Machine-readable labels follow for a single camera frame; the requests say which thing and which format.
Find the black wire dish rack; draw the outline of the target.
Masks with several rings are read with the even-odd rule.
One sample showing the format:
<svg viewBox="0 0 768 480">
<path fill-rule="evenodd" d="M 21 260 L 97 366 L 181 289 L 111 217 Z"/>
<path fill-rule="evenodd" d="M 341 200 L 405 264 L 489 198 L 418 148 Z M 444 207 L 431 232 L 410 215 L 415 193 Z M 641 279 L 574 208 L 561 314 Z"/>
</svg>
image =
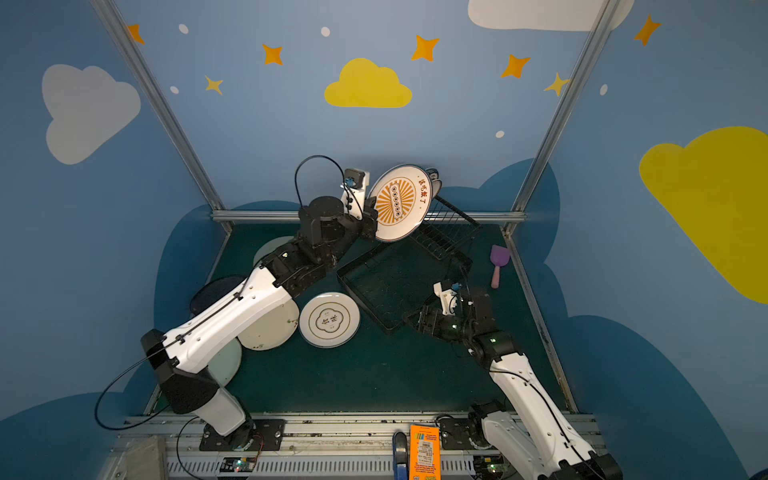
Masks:
<svg viewBox="0 0 768 480">
<path fill-rule="evenodd" d="M 367 318 L 392 334 L 434 298 L 433 285 L 466 277 L 468 256 L 481 224 L 437 196 L 421 225 L 407 238 L 375 247 L 337 271 L 339 283 Z"/>
</svg>

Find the sunburst plate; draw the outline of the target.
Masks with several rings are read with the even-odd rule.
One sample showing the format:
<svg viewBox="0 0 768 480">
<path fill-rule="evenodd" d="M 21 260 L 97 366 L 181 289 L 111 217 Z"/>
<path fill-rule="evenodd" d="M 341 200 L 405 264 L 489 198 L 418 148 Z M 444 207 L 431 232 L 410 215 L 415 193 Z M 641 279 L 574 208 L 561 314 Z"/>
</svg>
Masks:
<svg viewBox="0 0 768 480">
<path fill-rule="evenodd" d="M 431 192 L 432 192 L 432 198 L 435 198 L 441 188 L 442 188 L 442 180 L 440 179 L 440 174 L 436 168 L 429 168 L 426 170 L 427 174 L 429 175 L 430 181 L 431 181 Z"/>
<path fill-rule="evenodd" d="M 376 239 L 400 241 L 426 218 L 433 198 L 432 181 L 419 166 L 396 166 L 378 179 L 369 197 L 378 212 Z"/>
</svg>

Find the white plate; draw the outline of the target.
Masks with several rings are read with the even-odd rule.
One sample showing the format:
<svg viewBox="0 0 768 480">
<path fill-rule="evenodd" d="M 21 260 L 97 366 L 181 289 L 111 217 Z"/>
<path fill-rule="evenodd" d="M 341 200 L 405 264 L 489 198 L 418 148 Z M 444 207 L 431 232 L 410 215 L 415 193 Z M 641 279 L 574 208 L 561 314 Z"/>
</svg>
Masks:
<svg viewBox="0 0 768 480">
<path fill-rule="evenodd" d="M 317 295 L 301 310 L 299 329 L 317 348 L 336 348 L 350 341 L 360 326 L 360 310 L 348 295 L 329 292 Z"/>
</svg>

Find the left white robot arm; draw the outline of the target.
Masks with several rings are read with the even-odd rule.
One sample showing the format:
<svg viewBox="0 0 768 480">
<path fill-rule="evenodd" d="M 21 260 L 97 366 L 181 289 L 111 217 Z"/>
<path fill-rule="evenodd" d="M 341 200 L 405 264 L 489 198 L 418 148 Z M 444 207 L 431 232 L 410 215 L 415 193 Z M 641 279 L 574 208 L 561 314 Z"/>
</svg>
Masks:
<svg viewBox="0 0 768 480">
<path fill-rule="evenodd" d="M 373 197 L 312 200 L 299 210 L 293 239 L 263 257 L 245 280 L 185 324 L 143 335 L 142 348 L 174 413 L 195 414 L 228 450 L 251 447 L 257 437 L 252 417 L 209 373 L 210 360 L 248 327 L 323 280 L 358 239 L 374 239 L 375 205 Z"/>
</svg>

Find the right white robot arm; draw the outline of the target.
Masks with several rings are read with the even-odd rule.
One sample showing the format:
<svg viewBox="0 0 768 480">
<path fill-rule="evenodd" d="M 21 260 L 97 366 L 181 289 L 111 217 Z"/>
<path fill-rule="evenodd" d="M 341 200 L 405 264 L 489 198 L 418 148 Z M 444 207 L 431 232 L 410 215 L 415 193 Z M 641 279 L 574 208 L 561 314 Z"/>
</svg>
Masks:
<svg viewBox="0 0 768 480">
<path fill-rule="evenodd" d="M 421 333 L 461 344 L 505 395 L 524 430 L 499 402 L 475 405 L 471 419 L 516 473 L 524 479 L 623 477 L 614 458 L 598 454 L 558 409 L 512 335 L 498 327 L 487 292 L 448 281 L 435 283 L 433 291 L 435 297 L 406 321 Z"/>
</svg>

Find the grey-green plain plate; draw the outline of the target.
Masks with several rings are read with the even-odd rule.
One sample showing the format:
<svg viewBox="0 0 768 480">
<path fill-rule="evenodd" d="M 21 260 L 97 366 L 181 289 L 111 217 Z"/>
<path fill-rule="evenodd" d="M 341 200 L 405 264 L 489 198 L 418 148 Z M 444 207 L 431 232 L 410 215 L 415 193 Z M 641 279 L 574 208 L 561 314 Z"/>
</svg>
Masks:
<svg viewBox="0 0 768 480">
<path fill-rule="evenodd" d="M 278 247 L 289 243 L 293 236 L 281 236 L 271 239 L 259 247 L 253 257 L 253 265 L 256 265 L 263 257 L 272 253 Z"/>
</svg>

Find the orange box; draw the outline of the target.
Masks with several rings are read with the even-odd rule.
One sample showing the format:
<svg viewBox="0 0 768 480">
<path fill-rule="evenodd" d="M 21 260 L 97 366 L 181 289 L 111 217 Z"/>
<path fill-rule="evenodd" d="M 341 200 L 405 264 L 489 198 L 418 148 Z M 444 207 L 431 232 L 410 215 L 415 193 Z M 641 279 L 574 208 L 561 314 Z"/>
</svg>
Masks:
<svg viewBox="0 0 768 480">
<path fill-rule="evenodd" d="M 409 443 L 409 478 L 441 479 L 441 440 L 436 426 L 412 425 Z"/>
</svg>

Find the cream floral plate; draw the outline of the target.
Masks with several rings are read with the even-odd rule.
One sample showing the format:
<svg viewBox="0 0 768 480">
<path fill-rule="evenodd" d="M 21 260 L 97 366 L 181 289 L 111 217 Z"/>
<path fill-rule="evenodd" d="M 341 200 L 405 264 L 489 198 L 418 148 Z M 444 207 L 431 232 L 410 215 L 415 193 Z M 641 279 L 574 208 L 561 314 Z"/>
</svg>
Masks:
<svg viewBox="0 0 768 480">
<path fill-rule="evenodd" d="M 260 317 L 238 336 L 238 340 L 243 347 L 254 351 L 275 349 L 295 333 L 299 317 L 297 304 L 289 300 Z"/>
</svg>

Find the dark navy plate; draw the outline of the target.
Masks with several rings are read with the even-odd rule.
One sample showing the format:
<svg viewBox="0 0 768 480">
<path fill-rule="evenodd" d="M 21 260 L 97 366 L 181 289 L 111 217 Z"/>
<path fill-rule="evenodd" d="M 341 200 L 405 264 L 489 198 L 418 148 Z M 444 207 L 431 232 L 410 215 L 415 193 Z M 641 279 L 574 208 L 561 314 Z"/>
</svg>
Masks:
<svg viewBox="0 0 768 480">
<path fill-rule="evenodd" d="M 199 315 L 222 297 L 229 294 L 233 289 L 241 285 L 244 280 L 245 276 L 238 274 L 212 280 L 202 287 L 190 300 L 189 309 L 191 315 Z"/>
</svg>

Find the mint green leaf plate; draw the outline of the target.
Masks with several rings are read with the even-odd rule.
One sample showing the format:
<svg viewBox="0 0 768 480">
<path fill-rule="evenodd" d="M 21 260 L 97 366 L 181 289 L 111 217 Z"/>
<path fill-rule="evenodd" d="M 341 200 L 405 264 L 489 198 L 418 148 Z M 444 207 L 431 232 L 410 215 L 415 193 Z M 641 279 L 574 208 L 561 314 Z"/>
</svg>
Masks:
<svg viewBox="0 0 768 480">
<path fill-rule="evenodd" d="M 221 386 L 226 386 L 235 377 L 241 361 L 242 345 L 235 338 L 211 359 L 208 371 Z"/>
</svg>

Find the small green circuit board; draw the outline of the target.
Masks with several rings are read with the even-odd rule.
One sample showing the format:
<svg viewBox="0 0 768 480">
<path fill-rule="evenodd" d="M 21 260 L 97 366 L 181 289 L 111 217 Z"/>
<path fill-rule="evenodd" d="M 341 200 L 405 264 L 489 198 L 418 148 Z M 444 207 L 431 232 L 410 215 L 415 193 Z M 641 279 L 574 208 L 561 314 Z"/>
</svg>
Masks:
<svg viewBox="0 0 768 480">
<path fill-rule="evenodd" d="M 225 457 L 220 464 L 219 472 L 251 473 L 255 466 L 255 457 Z"/>
</svg>

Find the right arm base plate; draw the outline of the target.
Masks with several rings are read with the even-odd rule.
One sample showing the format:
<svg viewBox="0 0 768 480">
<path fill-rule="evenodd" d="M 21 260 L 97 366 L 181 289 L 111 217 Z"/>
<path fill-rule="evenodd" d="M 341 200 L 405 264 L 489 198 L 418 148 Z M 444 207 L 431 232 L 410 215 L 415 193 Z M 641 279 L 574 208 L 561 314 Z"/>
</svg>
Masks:
<svg viewBox="0 0 768 480">
<path fill-rule="evenodd" d="M 440 432 L 441 447 L 444 450 L 477 450 L 472 437 L 471 422 L 468 418 L 441 416 L 436 419 Z"/>
</svg>

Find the aluminium frame rail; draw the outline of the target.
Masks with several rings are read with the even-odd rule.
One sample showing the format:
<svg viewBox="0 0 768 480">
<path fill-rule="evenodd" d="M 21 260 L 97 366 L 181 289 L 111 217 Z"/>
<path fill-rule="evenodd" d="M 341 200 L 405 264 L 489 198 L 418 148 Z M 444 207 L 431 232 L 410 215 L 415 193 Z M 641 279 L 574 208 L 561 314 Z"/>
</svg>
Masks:
<svg viewBox="0 0 768 480">
<path fill-rule="evenodd" d="M 302 215 L 295 211 L 261 211 L 261 210 L 214 210 L 212 219 L 216 222 L 232 223 L 298 223 L 308 215 Z M 452 210 L 440 210 L 428 212 L 423 221 L 432 222 L 459 222 L 470 220 L 481 224 L 505 224 L 522 223 L 527 216 L 523 212 L 466 212 L 457 213 Z"/>
</svg>

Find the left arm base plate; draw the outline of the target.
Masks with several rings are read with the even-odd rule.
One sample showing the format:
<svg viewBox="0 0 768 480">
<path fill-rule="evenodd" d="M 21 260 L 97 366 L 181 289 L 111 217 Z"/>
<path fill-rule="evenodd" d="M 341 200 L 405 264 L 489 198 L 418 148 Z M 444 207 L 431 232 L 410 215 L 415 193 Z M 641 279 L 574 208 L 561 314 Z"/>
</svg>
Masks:
<svg viewBox="0 0 768 480">
<path fill-rule="evenodd" d="M 199 450 L 204 452 L 257 452 L 280 449 L 286 422 L 283 419 L 247 419 L 228 435 L 204 426 Z"/>
</svg>

